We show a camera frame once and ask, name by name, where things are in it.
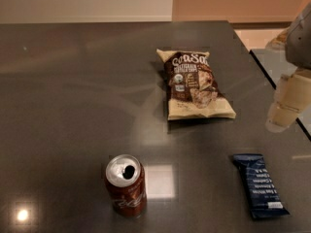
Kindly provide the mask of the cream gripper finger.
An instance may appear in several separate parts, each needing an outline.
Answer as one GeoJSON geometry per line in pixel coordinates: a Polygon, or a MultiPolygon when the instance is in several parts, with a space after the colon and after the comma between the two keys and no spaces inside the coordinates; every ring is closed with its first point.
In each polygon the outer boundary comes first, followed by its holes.
{"type": "Polygon", "coordinates": [[[283,132],[310,104],[311,70],[297,68],[290,76],[282,75],[267,114],[266,128],[273,133],[283,132]]]}

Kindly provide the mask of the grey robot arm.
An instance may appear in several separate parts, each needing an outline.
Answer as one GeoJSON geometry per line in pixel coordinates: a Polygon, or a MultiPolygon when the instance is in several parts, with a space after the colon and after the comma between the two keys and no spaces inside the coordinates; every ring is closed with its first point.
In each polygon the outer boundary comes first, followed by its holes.
{"type": "Polygon", "coordinates": [[[311,104],[311,3],[289,27],[285,56],[296,70],[282,75],[277,83],[265,123],[273,133],[286,130],[311,104]]]}

